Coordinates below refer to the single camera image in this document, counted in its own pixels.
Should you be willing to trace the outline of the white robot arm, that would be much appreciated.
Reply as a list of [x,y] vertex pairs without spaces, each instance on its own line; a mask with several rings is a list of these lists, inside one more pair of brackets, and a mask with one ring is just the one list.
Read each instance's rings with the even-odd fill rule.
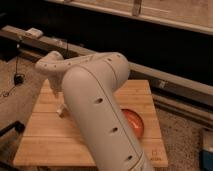
[[155,171],[114,97],[129,77],[125,56],[105,52],[65,59],[52,51],[36,69],[63,94],[99,171]]

